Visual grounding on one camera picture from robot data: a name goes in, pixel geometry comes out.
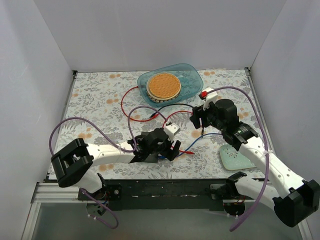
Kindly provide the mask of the black network switch box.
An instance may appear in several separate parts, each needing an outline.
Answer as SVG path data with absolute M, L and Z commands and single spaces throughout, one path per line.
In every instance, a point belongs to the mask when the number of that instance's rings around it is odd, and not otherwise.
M 143 159 L 142 163 L 148 163 L 148 164 L 157 164 L 159 160 L 159 154 L 153 153 L 149 154 L 145 159 Z

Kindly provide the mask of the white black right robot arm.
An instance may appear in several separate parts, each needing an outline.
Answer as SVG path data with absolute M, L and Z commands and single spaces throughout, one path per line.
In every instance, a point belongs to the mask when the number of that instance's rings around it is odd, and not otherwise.
M 315 180 L 306 181 L 287 167 L 248 124 L 239 120 L 237 107 L 230 99 L 206 102 L 194 107 L 190 121 L 196 129 L 212 126 L 223 139 L 248 158 L 263 174 L 260 184 L 244 172 L 226 180 L 227 195 L 232 199 L 247 196 L 273 209 L 288 227 L 295 227 L 319 208 L 320 186 Z

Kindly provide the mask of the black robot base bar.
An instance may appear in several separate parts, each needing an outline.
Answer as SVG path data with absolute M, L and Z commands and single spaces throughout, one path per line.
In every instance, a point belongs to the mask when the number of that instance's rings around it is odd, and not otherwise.
M 233 197 L 225 179 L 106 180 L 95 193 L 78 193 L 79 201 L 95 199 L 113 211 L 166 209 L 245 210 L 247 197 Z

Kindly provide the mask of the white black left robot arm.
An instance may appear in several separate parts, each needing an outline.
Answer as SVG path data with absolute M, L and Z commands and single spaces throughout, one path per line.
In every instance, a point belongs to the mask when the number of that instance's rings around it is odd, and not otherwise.
M 58 185 L 61 188 L 83 188 L 95 200 L 101 200 L 107 193 L 106 184 L 93 167 L 114 163 L 156 164 L 159 156 L 172 161 L 180 153 L 181 142 L 174 140 L 179 132 L 180 127 L 170 124 L 142 132 L 118 147 L 85 143 L 82 138 L 77 138 L 51 157 Z

